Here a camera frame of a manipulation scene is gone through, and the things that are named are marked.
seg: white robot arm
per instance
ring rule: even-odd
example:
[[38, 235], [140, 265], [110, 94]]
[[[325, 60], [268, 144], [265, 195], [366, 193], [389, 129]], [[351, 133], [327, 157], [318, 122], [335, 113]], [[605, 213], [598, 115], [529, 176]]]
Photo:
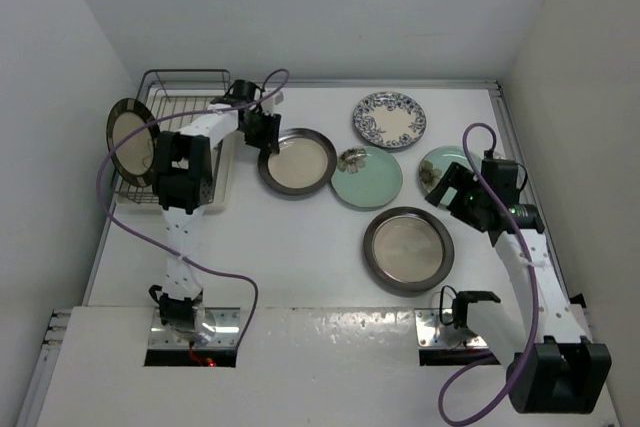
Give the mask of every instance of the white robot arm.
[[[203, 215], [214, 192], [212, 149], [239, 130], [246, 144], [279, 151], [280, 116], [273, 114], [273, 108], [283, 100], [282, 92], [250, 110], [229, 108], [254, 101], [259, 90], [252, 82], [237, 80], [224, 96], [212, 101], [211, 114], [201, 115], [177, 132], [161, 132], [158, 137], [153, 192], [163, 208], [168, 245], [181, 255], [167, 259], [163, 285], [152, 286], [149, 293], [158, 303], [163, 323], [183, 332], [198, 328], [200, 273], [183, 257], [197, 258], [202, 243]], [[186, 169], [175, 164], [182, 160], [188, 160]]]
[[[491, 244], [505, 265], [516, 293], [522, 322], [511, 319], [493, 292], [458, 292], [453, 301], [453, 329], [482, 337], [507, 370], [509, 398], [520, 413], [580, 413], [593, 411], [609, 369], [611, 356], [604, 344], [592, 343], [573, 316], [548, 257], [544, 226], [534, 205], [520, 204], [518, 164], [485, 153], [481, 176], [509, 212], [498, 208], [473, 172], [452, 163], [427, 201], [439, 205], [449, 188], [456, 194], [447, 209], [457, 219], [488, 232]], [[517, 226], [529, 252], [523, 252], [513, 226]], [[529, 266], [535, 272], [531, 285]], [[538, 323], [530, 352], [525, 345], [537, 290]], [[523, 369], [511, 378], [516, 365]]]
[[[536, 271], [539, 321], [536, 342], [552, 336], [557, 343], [580, 343], [587, 333], [571, 313], [556, 273], [547, 254], [547, 239], [535, 230], [524, 230]], [[522, 352], [531, 330], [532, 298], [531, 279], [527, 271], [529, 262], [515, 235], [503, 232], [495, 245], [496, 252], [505, 265], [516, 293], [522, 322], [515, 322], [497, 302], [477, 302], [468, 305], [467, 326], [487, 342], [491, 352], [505, 367], [513, 362], [516, 353]]]

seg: wire dish rack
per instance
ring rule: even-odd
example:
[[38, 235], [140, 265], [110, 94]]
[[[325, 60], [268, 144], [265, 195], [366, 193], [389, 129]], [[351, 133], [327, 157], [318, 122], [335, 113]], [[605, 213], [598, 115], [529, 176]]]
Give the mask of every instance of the wire dish rack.
[[[162, 69], [149, 70], [142, 77], [136, 99], [146, 105], [153, 116], [205, 110], [216, 96], [230, 86], [231, 74], [224, 69]], [[186, 115], [160, 122], [160, 131], [176, 131], [193, 122], [198, 115]], [[214, 193], [207, 211], [219, 211], [227, 203], [231, 184], [231, 165], [237, 134], [227, 136], [212, 152]], [[177, 163], [186, 168], [187, 161]], [[122, 177], [115, 179], [116, 203], [136, 210], [160, 211], [158, 197], [151, 186], [136, 187]]]

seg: plate in dish rack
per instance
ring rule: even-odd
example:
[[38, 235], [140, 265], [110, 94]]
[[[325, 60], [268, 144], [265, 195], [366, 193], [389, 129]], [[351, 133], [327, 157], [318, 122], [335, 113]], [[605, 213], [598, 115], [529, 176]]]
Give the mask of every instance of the plate in dish rack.
[[379, 147], [399, 149], [417, 142], [427, 128], [424, 110], [398, 92], [376, 92], [366, 96], [353, 111], [360, 135]]

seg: white wall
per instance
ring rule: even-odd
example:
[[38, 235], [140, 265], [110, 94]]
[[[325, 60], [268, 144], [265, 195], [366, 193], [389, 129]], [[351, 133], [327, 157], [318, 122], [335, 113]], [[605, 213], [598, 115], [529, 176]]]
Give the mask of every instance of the white wall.
[[134, 78], [151, 67], [296, 77], [496, 78], [542, 0], [86, 0]]
[[570, 289], [613, 356], [640, 425], [640, 0], [546, 0], [504, 82]]
[[54, 307], [82, 300], [102, 228], [94, 177], [133, 85], [83, 0], [0, 0], [0, 426]]

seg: white table surface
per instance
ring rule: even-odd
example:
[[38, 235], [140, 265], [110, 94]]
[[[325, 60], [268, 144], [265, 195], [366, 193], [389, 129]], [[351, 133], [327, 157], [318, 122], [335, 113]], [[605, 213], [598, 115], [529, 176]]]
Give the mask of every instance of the white table surface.
[[[283, 128], [316, 129], [338, 151], [357, 145], [353, 107], [386, 88], [394, 86], [288, 88], [279, 106]], [[420, 159], [441, 145], [460, 144], [468, 124], [482, 121], [496, 128], [488, 91], [394, 90], [415, 98], [429, 123], [416, 145], [394, 153], [405, 182], [388, 207], [415, 206], [436, 215], [456, 248], [445, 282], [458, 289], [491, 290], [518, 315], [507, 273], [488, 236], [427, 204], [417, 180]], [[488, 141], [486, 134], [474, 135], [472, 149], [481, 153]], [[436, 289], [414, 297], [389, 292], [372, 279], [362, 259], [364, 231], [385, 209], [350, 209], [329, 186], [305, 199], [278, 196], [258, 176], [257, 151], [240, 145], [236, 158], [230, 205], [208, 217], [198, 259], [215, 269], [248, 274], [260, 286], [259, 308], [237, 368], [142, 366], [153, 312], [147, 290], [162, 283], [165, 255], [111, 226], [89, 307], [74, 310], [38, 426], [445, 426], [437, 394], [458, 368], [419, 367], [411, 310], [435, 306]], [[164, 238], [159, 214], [127, 214], [118, 208], [116, 215]], [[251, 288], [237, 281], [204, 277], [204, 291], [208, 306], [246, 309], [251, 302]], [[461, 419], [474, 413], [503, 385], [502, 367], [476, 369], [450, 390], [449, 415]], [[475, 425], [609, 423], [619, 425], [605, 388], [589, 416], [519, 415], [506, 400]]]
[[[420, 367], [407, 309], [260, 309], [237, 367], [143, 367], [153, 310], [73, 311], [38, 427], [446, 427], [437, 395], [459, 367]], [[504, 369], [479, 367], [445, 398], [453, 419], [489, 402]], [[520, 415], [477, 427], [619, 426], [605, 388], [590, 415]]]
[[[357, 88], [293, 87], [277, 107], [282, 129], [308, 127], [325, 134], [338, 153], [361, 144], [351, 121], [365, 95], [393, 85]], [[398, 197], [387, 207], [363, 212], [343, 204], [329, 185], [307, 198], [287, 198], [271, 191], [257, 172], [256, 149], [237, 146], [233, 192], [226, 210], [207, 217], [200, 233], [205, 241], [204, 265], [253, 277], [260, 286], [261, 307], [390, 307], [426, 306], [432, 293], [402, 296], [375, 282], [362, 258], [362, 237], [368, 224], [386, 208], [414, 206], [437, 216], [455, 244], [455, 262], [445, 283], [458, 290], [491, 290], [515, 306], [507, 273], [486, 234], [474, 231], [447, 211], [424, 200], [417, 168], [422, 157], [442, 145], [460, 145], [464, 129], [486, 122], [497, 131], [487, 90], [395, 88], [423, 107], [425, 135], [393, 155], [404, 173]], [[486, 132], [471, 136], [479, 154], [489, 145]], [[164, 239], [158, 214], [132, 214], [118, 207], [123, 222], [147, 235]], [[162, 284], [165, 253], [111, 226], [100, 258], [88, 305], [151, 306], [147, 290]], [[244, 282], [203, 276], [207, 306], [248, 307], [252, 289]]]

